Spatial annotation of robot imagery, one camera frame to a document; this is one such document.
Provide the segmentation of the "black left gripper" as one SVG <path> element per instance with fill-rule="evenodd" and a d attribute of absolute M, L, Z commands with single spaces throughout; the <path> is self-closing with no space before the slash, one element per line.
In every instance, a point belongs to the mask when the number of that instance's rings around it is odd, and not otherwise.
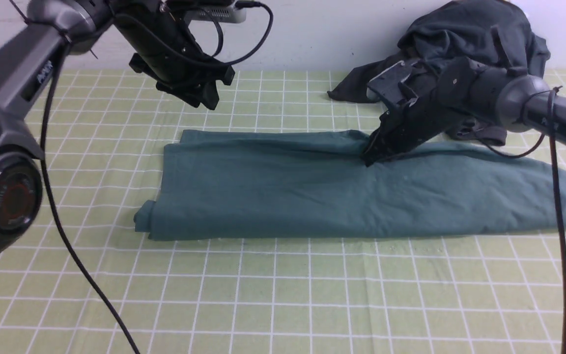
<path fill-rule="evenodd" d="M 191 107 L 217 107 L 217 82 L 231 85 L 234 69 L 205 54 L 189 29 L 198 15 L 218 24 L 210 7 L 188 0 L 114 0 L 112 10 L 113 25 L 135 51 L 130 69 Z"/>

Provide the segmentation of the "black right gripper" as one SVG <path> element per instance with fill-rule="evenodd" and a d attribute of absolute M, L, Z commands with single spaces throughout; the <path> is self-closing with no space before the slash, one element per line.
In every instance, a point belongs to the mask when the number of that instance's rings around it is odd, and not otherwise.
<path fill-rule="evenodd" d="M 402 60 L 368 82 L 367 95 L 386 106 L 362 152 L 366 167 L 393 161 L 436 135 L 476 121 L 467 101 L 488 65 L 462 57 L 438 76 L 421 60 Z"/>

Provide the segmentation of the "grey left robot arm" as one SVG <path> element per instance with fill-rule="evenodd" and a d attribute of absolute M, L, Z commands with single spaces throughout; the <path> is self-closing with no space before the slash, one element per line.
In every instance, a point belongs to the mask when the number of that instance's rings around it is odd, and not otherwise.
<path fill-rule="evenodd" d="M 44 148 L 25 119 L 41 93 L 54 93 L 68 56 L 87 53 L 110 27 L 135 49 L 130 66 L 156 87 L 192 107 L 213 110 L 217 82 L 230 85 L 229 63 L 204 54 L 184 18 L 160 0 L 32 0 L 26 27 L 0 47 L 0 253 L 36 219 L 43 183 L 37 161 Z"/>

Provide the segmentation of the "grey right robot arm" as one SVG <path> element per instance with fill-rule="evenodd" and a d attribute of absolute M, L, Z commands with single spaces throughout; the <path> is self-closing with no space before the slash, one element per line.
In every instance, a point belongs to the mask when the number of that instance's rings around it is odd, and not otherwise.
<path fill-rule="evenodd" d="M 566 146 L 566 97 L 525 67 L 494 67 L 455 58 L 417 88 L 425 67 L 400 61 L 372 78 L 368 95 L 386 105 L 361 159 L 367 166 L 395 159 L 473 117 L 510 132 L 533 129 Z"/>

